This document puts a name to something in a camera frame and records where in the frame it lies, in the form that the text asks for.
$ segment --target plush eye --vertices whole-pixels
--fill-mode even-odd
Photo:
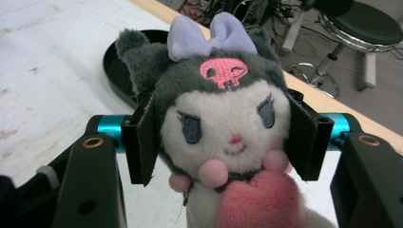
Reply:
[[[202,137],[201,119],[181,111],[178,113],[181,115],[179,119],[182,123],[182,133],[186,142],[189,144],[198,143]]]
[[[242,68],[239,66],[235,66],[235,67],[231,68],[231,72],[235,72],[235,71],[239,71],[239,70],[242,70]]]
[[[207,78],[212,78],[216,76],[216,70],[214,68],[209,68],[207,70]]]
[[[272,97],[269,96],[260,103],[257,110],[263,121],[263,126],[265,128],[271,128],[275,124],[275,109],[273,108]]]

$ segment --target plush mouth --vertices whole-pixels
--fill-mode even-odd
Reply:
[[[246,145],[240,144],[240,146],[237,146],[237,148],[224,148],[224,153],[227,155],[238,155],[242,153],[246,148]]]

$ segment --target plush face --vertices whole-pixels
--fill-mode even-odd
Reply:
[[[261,168],[272,149],[282,148],[290,122],[288,99],[264,80],[224,93],[186,92],[166,112],[163,147],[192,178],[209,159],[220,159],[228,172]]]

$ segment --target black stool seat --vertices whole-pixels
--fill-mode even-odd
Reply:
[[[340,30],[370,44],[389,46],[403,40],[402,29],[392,17],[366,4],[354,2],[345,14],[327,17]]]

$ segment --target brass screw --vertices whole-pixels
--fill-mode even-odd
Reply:
[[[380,145],[380,141],[377,140],[374,137],[371,137],[371,136],[360,135],[360,136],[358,136],[358,139],[360,141],[362,141],[363,143],[366,143],[368,145],[373,145],[373,146],[379,146]]]
[[[90,148],[95,148],[100,146],[102,143],[104,143],[104,140],[99,137],[94,137],[87,139],[86,141],[83,142],[83,147],[90,149]]]

